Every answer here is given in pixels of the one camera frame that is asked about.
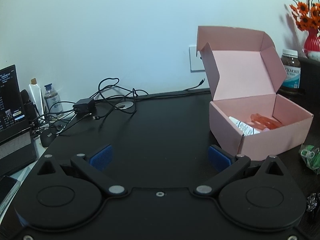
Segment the white red tube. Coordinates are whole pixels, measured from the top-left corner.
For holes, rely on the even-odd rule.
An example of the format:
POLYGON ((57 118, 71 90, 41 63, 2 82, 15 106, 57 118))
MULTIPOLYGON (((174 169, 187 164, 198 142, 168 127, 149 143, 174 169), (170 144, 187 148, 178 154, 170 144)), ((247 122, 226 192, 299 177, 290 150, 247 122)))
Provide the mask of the white red tube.
POLYGON ((240 129, 240 131, 242 131, 244 136, 249 136, 249 135, 254 135, 254 134, 259 134, 261 132, 269 131, 269 129, 267 127, 264 127, 264 129, 262 129, 262 130, 258 130, 258 129, 256 129, 256 128, 254 128, 254 127, 252 127, 252 126, 250 126, 250 125, 248 125, 248 124, 246 124, 246 123, 244 123, 244 122, 242 122, 232 116, 229 116, 228 118, 229 118, 229 120, 231 120, 231 122, 233 124, 235 124, 235 126, 238 129, 240 129))

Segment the purple pink wand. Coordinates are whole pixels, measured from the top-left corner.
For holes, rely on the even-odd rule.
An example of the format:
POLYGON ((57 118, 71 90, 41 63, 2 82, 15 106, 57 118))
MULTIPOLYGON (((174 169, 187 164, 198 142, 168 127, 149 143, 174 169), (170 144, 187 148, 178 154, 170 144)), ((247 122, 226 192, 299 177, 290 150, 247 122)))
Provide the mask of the purple pink wand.
POLYGON ((251 122, 259 129, 276 129, 284 126, 281 122, 262 116, 258 113, 251 115, 251 122))

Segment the green items plastic bag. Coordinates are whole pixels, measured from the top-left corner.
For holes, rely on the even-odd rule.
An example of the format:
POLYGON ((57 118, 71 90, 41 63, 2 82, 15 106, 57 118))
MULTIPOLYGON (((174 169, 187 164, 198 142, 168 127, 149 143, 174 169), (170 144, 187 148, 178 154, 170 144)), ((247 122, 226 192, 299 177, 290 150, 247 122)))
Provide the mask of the green items plastic bag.
POLYGON ((299 149, 299 155, 302 157, 306 166, 318 175, 320 167, 319 147, 302 145, 299 149))

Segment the black small object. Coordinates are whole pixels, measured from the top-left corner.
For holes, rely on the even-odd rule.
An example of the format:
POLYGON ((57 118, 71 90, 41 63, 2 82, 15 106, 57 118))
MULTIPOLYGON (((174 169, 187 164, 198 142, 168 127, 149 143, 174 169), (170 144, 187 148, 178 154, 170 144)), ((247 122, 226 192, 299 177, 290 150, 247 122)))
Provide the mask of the black small object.
POLYGON ((306 199, 306 210, 308 212, 317 213, 319 211, 319 192, 310 194, 306 199))

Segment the pink cardboard box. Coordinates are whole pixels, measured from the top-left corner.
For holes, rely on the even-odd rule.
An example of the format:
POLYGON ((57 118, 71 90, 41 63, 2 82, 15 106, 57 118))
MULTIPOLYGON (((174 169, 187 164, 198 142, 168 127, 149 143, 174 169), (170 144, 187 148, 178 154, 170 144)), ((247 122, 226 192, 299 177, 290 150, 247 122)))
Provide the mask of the pink cardboard box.
POLYGON ((210 130, 223 150, 264 160, 306 140, 313 114, 278 94, 286 72, 267 33, 200 26, 196 49, 201 54, 212 95, 210 130), (276 120, 281 127, 245 135, 234 120, 251 124, 252 114, 276 120))

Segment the black computer mouse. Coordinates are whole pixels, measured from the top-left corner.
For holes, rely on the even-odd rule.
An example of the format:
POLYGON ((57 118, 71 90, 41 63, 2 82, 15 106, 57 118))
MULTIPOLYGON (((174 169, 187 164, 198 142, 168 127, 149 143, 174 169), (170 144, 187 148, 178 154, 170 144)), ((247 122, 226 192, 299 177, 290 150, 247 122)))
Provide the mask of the black computer mouse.
POLYGON ((45 130, 40 134, 40 142, 44 148, 49 147, 49 145, 56 139, 57 134, 51 132, 50 130, 45 130))

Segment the black power adapter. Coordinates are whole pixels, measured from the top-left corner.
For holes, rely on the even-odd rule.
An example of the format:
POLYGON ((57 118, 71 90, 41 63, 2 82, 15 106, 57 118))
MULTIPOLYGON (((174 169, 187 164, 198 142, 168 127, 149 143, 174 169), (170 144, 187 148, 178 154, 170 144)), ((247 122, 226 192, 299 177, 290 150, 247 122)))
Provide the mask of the black power adapter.
POLYGON ((95 100, 93 98, 80 99, 73 105, 75 114, 92 113, 95 109, 95 100))

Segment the round desk grommet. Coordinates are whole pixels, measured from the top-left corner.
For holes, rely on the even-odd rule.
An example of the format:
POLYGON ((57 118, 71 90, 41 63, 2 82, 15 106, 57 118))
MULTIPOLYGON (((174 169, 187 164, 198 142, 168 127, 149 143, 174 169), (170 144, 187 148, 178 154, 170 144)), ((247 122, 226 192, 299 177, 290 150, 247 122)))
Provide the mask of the round desk grommet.
POLYGON ((125 110, 129 109, 134 106, 134 103, 132 101, 123 101, 115 105, 116 108, 125 110))

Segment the clear small bottle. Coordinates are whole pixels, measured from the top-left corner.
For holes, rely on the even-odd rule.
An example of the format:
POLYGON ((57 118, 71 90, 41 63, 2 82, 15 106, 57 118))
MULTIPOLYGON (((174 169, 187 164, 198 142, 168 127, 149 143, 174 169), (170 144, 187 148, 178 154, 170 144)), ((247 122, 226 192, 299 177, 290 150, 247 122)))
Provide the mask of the clear small bottle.
POLYGON ((63 107, 60 100, 60 96, 57 93, 57 91, 53 88, 53 85, 50 83, 45 85, 44 88, 46 90, 44 99, 48 106, 48 112, 54 118, 63 115, 63 107))

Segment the black laptop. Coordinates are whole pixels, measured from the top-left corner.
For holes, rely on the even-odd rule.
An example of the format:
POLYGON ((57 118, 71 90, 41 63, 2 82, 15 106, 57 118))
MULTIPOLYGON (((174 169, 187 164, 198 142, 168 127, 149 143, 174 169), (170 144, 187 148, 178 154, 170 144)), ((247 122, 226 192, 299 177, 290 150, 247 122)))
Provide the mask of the black laptop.
POLYGON ((1 69, 1 176, 21 170, 36 158, 16 66, 11 65, 1 69))

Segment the white squeeze tube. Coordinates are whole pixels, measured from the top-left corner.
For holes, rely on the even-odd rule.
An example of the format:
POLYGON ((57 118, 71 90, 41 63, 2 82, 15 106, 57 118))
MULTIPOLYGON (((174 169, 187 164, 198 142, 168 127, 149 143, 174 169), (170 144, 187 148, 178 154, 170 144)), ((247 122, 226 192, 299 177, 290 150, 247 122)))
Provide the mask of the white squeeze tube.
POLYGON ((31 101, 36 105, 39 115, 44 114, 44 101, 41 87, 38 85, 36 78, 31 79, 28 85, 28 92, 31 101))

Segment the black appliance box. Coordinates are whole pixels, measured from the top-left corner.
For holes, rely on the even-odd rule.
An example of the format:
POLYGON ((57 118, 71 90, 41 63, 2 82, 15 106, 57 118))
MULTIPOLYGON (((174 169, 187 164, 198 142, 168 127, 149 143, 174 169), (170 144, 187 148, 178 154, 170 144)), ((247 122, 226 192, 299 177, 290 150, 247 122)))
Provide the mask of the black appliance box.
POLYGON ((319 62, 298 58, 302 68, 298 101, 307 109, 319 112, 319 62))

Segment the brown supplement bottle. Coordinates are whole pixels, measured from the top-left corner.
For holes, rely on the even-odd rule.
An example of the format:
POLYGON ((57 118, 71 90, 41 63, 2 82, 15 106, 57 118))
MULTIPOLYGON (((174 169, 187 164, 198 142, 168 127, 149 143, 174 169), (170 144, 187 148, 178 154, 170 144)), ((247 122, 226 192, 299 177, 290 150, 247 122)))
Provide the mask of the brown supplement bottle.
POLYGON ((301 65, 298 60, 298 51, 283 49, 281 61, 286 71, 286 77, 280 87, 280 91, 287 94, 297 94, 301 76, 301 65))

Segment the red vase orange flowers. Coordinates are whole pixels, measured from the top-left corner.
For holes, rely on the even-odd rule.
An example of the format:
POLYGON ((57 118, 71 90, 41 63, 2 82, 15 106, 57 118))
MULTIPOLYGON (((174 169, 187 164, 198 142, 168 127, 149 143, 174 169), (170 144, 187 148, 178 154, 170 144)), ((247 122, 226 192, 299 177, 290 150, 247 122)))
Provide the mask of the red vase orange flowers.
POLYGON ((319 0, 291 0, 291 14, 297 28, 307 31, 308 36, 304 42, 303 52, 309 57, 311 52, 319 53, 319 0))

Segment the white wall socket strip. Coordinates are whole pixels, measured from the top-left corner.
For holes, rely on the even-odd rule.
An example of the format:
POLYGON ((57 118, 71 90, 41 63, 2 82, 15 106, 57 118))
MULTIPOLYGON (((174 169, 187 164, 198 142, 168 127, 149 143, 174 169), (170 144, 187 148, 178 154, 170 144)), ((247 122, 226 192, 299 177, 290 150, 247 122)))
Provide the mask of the white wall socket strip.
POLYGON ((189 66, 191 72, 204 72, 204 65, 200 52, 196 50, 195 45, 189 46, 189 66))

